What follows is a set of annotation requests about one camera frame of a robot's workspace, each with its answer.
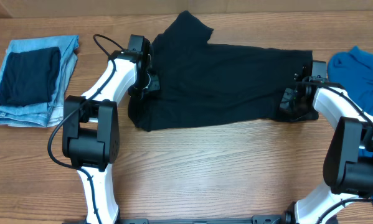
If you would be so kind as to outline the black t-shirt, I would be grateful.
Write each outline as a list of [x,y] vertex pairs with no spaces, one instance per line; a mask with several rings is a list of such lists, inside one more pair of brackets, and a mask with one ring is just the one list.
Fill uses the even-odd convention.
[[290,113],[280,108],[295,76],[311,65],[311,51],[211,44],[212,32],[184,11],[155,38],[149,72],[158,77],[160,89],[130,98],[128,116],[137,128],[318,118],[313,109]]

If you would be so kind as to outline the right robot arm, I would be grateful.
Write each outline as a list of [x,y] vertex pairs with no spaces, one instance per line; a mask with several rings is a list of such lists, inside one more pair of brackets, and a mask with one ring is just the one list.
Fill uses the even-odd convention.
[[354,202],[373,203],[373,116],[326,76],[326,63],[312,61],[287,88],[280,111],[300,119],[321,113],[334,129],[323,164],[323,181],[293,202],[276,223],[337,223],[336,214]]

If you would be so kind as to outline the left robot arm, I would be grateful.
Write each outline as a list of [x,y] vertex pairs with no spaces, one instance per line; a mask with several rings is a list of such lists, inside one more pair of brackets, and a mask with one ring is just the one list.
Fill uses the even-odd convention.
[[91,89],[64,102],[62,152],[79,174],[87,203],[84,223],[118,223],[112,166],[120,149],[118,110],[129,94],[138,100],[158,91],[159,80],[148,72],[152,48],[142,35],[132,35],[127,48],[108,54],[108,65]]

